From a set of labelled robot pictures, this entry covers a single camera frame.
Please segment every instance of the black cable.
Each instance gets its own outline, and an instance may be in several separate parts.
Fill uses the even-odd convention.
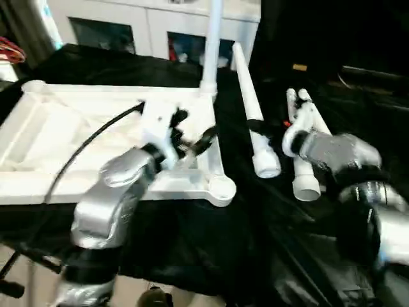
[[[71,166],[73,161],[77,158],[77,156],[84,151],[84,149],[96,138],[98,137],[103,131],[107,130],[110,126],[112,126],[114,123],[118,122],[122,118],[126,117],[127,115],[137,111],[137,112],[143,112],[143,107],[144,103],[140,103],[137,106],[131,107],[130,109],[122,112],[118,116],[115,116],[112,120],[109,120],[107,123],[103,124],[97,131],[92,133],[88,139],[83,142],[83,144],[78,147],[78,149],[72,154],[72,156],[69,158],[69,160],[64,164],[64,166],[60,169],[58,174],[56,175],[54,181],[50,185],[47,193],[44,196],[43,202],[40,204],[40,215],[42,216],[40,222],[38,224],[35,224],[33,229],[30,231],[30,236],[28,237],[27,241],[25,241],[22,244],[23,249],[28,249],[28,244],[35,241],[39,234],[41,234],[41,231],[43,230],[44,226],[48,223],[48,221],[51,219],[52,214],[50,212],[46,211],[46,207],[51,201],[51,196],[52,193],[54,192],[55,188],[57,187],[59,181],[61,178],[63,178],[63,175],[66,173],[67,169]],[[17,259],[20,256],[20,252],[15,251],[12,256],[8,259],[6,265],[2,268],[0,272],[0,279],[3,279],[7,273],[10,271],[10,269],[13,267],[14,263],[17,261]]]

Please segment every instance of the white pole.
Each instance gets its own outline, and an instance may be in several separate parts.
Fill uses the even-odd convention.
[[[249,68],[244,58],[242,46],[239,43],[233,45],[238,80],[242,91],[245,115],[248,120],[264,120],[254,90]],[[281,165],[278,156],[268,145],[268,139],[258,133],[250,131],[253,146],[253,165],[258,177],[272,178],[280,175]]]
[[[288,117],[291,123],[296,120],[296,99],[297,94],[295,90],[289,88],[287,90],[287,107]],[[293,193],[295,198],[300,201],[314,201],[321,196],[320,183],[314,176],[313,166],[300,157],[294,157]]]
[[[217,92],[217,63],[219,61],[220,25],[223,15],[223,0],[212,0],[210,20],[204,52],[203,76],[200,89],[205,93]]]

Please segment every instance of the red cable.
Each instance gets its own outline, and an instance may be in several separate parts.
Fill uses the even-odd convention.
[[[2,36],[0,36],[0,54],[4,54],[6,56],[5,59],[0,58],[0,61],[22,63],[26,60],[26,53],[24,50]]]

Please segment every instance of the white cabinet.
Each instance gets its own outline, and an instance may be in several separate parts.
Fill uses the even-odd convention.
[[[210,0],[48,0],[64,43],[201,63]],[[219,66],[234,68],[234,42],[250,60],[260,20],[257,0],[224,0]]]
[[[146,10],[89,0],[48,0],[63,43],[152,54]]]

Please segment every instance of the cabinet door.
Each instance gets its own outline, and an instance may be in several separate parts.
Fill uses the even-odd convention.
[[[144,8],[92,0],[48,0],[63,43],[151,55]]]
[[[171,61],[200,63],[205,51],[209,18],[180,12],[148,10],[148,23],[154,57]],[[258,23],[223,19],[220,28],[219,67],[234,69],[234,42],[240,42],[247,63],[250,61]]]

